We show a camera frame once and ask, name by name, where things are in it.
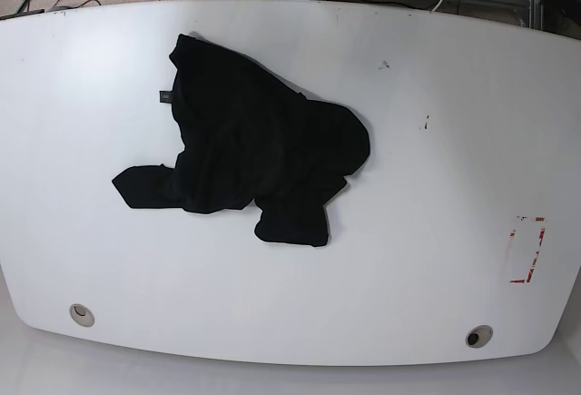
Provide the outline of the black t-shirt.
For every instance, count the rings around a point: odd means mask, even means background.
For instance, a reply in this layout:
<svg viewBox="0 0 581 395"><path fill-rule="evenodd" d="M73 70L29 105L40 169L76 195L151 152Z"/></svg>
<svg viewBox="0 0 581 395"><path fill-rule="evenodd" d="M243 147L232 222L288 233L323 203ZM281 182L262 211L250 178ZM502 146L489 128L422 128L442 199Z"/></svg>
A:
<svg viewBox="0 0 581 395"><path fill-rule="evenodd" d="M261 65L180 35L170 53L172 110L183 149L175 165L133 166L113 186L133 209L210 214L261 209L265 242L322 247L326 204L369 158L369 132L347 107L311 100Z"/></svg>

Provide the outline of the red tape rectangle marking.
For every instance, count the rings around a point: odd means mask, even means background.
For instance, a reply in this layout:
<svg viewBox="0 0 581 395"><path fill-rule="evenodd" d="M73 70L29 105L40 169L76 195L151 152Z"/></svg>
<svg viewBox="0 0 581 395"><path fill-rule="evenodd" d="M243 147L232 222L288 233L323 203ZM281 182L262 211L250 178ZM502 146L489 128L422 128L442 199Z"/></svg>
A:
<svg viewBox="0 0 581 395"><path fill-rule="evenodd" d="M507 279L510 284L531 282L547 230L547 218L518 216L507 251Z"/></svg>

